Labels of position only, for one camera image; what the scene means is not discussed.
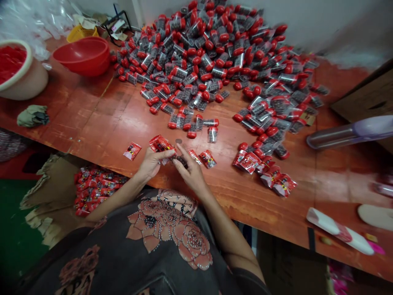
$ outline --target plastic bag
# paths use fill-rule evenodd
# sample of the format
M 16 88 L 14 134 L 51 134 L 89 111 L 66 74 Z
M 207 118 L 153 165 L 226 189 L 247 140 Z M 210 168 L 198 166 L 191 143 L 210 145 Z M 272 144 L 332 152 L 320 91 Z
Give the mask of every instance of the plastic bag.
M 59 40 L 73 28 L 76 11 L 68 0 L 4 0 L 0 4 L 0 39 L 27 42 L 39 61 L 50 52 L 45 40 Z

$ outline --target white wall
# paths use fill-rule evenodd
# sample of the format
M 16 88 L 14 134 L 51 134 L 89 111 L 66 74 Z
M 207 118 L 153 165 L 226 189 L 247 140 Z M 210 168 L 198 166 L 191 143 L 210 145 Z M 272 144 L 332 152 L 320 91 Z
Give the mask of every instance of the white wall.
M 113 13 L 106 0 L 77 0 L 82 7 Z M 152 24 L 159 14 L 170 16 L 190 0 L 118 0 L 133 25 Z M 288 44 L 349 66 L 380 66 L 393 57 L 393 0 L 228 0 L 228 4 L 264 8 L 270 25 L 288 24 Z

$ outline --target cardboard box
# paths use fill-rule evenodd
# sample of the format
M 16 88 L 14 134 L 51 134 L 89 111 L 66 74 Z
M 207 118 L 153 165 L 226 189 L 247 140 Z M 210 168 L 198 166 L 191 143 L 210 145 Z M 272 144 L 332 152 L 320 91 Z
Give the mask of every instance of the cardboard box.
M 390 70 L 383 74 L 378 71 L 381 75 L 375 80 L 345 96 L 334 103 L 331 108 L 351 123 L 375 116 L 393 115 L 392 63 L 389 63 L 387 67 Z M 393 154 L 393 137 L 380 140 L 378 143 Z
M 52 155 L 37 172 L 42 177 L 20 203 L 20 209 L 37 207 L 25 219 L 31 228 L 41 232 L 42 243 L 49 248 L 84 223 L 84 218 L 75 215 L 74 174 L 87 164 L 72 155 Z

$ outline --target hand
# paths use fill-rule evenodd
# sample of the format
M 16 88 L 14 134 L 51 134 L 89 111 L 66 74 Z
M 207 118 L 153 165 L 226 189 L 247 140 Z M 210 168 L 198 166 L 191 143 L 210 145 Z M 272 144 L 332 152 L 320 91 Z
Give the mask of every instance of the hand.
M 159 161 L 171 157 L 175 153 L 174 150 L 166 150 L 165 152 L 153 152 L 151 148 L 147 148 L 145 158 L 139 167 L 137 174 L 148 182 L 157 175 L 160 170 Z
M 186 160 L 188 169 L 184 168 L 183 164 L 176 159 L 173 159 L 172 162 L 185 183 L 197 194 L 197 196 L 200 196 L 204 190 L 208 189 L 208 185 L 202 174 L 202 169 L 200 165 L 191 158 L 190 154 L 183 146 L 177 144 L 177 148 L 181 151 L 182 157 Z

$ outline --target yellow basket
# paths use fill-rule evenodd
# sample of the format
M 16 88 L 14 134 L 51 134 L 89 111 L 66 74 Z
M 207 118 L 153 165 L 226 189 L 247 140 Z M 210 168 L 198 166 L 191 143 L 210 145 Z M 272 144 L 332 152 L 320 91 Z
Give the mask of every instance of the yellow basket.
M 98 33 L 97 33 L 97 27 L 95 27 L 94 29 L 84 29 L 81 25 L 78 25 L 76 27 L 74 27 L 72 29 L 72 31 L 70 32 L 70 34 L 67 37 L 67 42 L 68 43 L 72 43 L 72 42 L 76 42 L 80 39 L 83 39 L 85 37 L 98 37 Z

